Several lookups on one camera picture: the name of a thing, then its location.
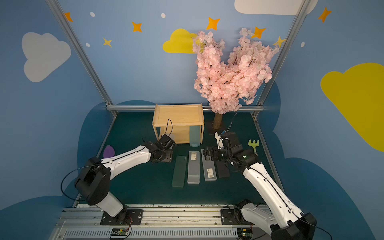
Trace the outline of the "wide frosted pencil case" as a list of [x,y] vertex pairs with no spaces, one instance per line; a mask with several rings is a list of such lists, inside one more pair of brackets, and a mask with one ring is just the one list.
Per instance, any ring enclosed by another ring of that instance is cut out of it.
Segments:
[[189,151],[187,182],[189,185],[200,184],[200,152]]

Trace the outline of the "narrow frosted pencil case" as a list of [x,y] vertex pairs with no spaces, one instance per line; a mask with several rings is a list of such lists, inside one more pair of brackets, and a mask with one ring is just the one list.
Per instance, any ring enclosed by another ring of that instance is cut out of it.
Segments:
[[206,160],[205,155],[203,154],[204,149],[201,149],[202,154],[202,163],[203,163],[203,172],[206,182],[213,182],[217,180],[217,174],[215,169],[215,163],[213,161]]

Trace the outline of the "light blue pencil case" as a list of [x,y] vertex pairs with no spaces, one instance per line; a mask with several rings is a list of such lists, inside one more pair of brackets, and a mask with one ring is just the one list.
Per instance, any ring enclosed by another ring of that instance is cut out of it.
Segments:
[[199,147],[201,144],[201,127],[190,126],[189,131],[189,144],[191,147]]

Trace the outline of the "dark green pencil case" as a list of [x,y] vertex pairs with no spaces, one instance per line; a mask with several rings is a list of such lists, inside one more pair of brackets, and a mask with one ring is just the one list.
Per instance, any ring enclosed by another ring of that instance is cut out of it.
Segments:
[[183,188],[185,183],[186,167],[187,167],[187,157],[186,156],[177,156],[176,163],[174,168],[172,187],[174,188]]

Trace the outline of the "black pencil case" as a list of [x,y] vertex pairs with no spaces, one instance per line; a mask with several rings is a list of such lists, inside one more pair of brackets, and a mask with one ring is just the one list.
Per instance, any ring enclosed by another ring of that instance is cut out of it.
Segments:
[[217,167],[219,178],[224,179],[224,178],[230,177],[230,171],[225,162],[216,162],[216,167]]

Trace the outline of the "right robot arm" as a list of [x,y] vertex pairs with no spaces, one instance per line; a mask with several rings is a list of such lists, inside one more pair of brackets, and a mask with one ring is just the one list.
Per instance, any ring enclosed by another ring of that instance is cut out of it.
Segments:
[[254,186],[270,209],[261,210],[255,204],[241,205],[243,218],[273,240],[312,240],[317,221],[311,213],[305,214],[279,188],[253,150],[232,151],[228,148],[207,147],[202,155],[206,160],[226,162],[242,170],[243,176]]

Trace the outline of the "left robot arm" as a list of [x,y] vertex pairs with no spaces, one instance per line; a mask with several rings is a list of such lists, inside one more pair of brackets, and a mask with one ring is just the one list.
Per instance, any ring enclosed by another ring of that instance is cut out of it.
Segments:
[[117,218],[125,208],[110,192],[111,180],[119,174],[147,162],[160,162],[175,146],[174,141],[146,142],[143,146],[111,158],[89,159],[75,181],[75,188],[90,206],[97,206],[112,218]]

